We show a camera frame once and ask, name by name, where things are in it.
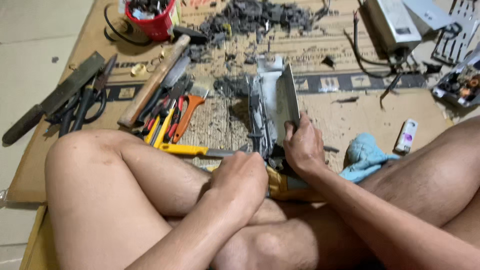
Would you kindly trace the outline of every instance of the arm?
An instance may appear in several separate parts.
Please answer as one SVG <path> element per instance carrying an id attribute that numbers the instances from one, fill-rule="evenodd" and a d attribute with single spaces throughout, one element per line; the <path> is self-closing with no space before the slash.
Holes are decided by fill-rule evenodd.
<path id="1" fill-rule="evenodd" d="M 286 124 L 287 161 L 318 190 L 389 269 L 477 269 L 480 250 L 389 204 L 330 171 L 322 134 L 302 115 Z"/>
<path id="2" fill-rule="evenodd" d="M 225 158 L 195 209 L 127 269 L 207 269 L 223 244 L 257 211 L 267 182 L 258 153 Z"/>

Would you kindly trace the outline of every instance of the hand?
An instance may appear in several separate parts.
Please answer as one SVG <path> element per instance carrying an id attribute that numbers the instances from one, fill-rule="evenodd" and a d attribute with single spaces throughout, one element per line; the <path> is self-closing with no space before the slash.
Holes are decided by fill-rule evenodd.
<path id="1" fill-rule="evenodd" d="M 285 122 L 283 148 L 288 164 L 300 176 L 305 177 L 312 170 L 327 169 L 325 165 L 322 131 L 313 127 L 306 113 L 300 113 L 300 126 Z"/>
<path id="2" fill-rule="evenodd" d="M 244 226 L 258 210 L 267 191 L 268 175 L 258 153 L 236 152 L 225 157 L 213 171 L 211 190 L 233 215 L 242 217 Z"/>

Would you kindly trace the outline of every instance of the red bucket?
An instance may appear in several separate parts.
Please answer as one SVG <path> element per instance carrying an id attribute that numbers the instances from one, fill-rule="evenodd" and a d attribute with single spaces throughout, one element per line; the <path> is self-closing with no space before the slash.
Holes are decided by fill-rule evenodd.
<path id="1" fill-rule="evenodd" d="M 138 20 L 132 16 L 128 8 L 130 2 L 125 4 L 125 14 L 136 23 L 145 34 L 156 41 L 164 41 L 170 38 L 173 33 L 173 27 L 180 23 L 181 7 L 180 0 L 171 0 L 167 9 L 162 14 L 152 20 Z"/>

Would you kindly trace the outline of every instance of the white lighter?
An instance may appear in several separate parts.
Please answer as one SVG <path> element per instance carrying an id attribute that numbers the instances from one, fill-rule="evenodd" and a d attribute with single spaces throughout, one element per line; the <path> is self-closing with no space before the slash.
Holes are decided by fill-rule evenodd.
<path id="1" fill-rule="evenodd" d="M 395 150 L 404 153 L 410 152 L 418 125 L 417 121 L 410 118 L 403 123 L 403 128 L 396 142 Z"/>

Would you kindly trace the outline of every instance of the blue cloth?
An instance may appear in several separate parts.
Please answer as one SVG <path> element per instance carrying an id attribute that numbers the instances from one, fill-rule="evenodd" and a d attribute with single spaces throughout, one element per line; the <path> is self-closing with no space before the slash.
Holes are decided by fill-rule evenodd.
<path id="1" fill-rule="evenodd" d="M 397 160 L 397 155 L 387 155 L 377 146 L 375 138 L 369 133 L 358 135 L 348 147 L 348 160 L 351 165 L 339 175 L 349 181 L 358 183 L 365 177 L 378 171 L 387 160 Z"/>

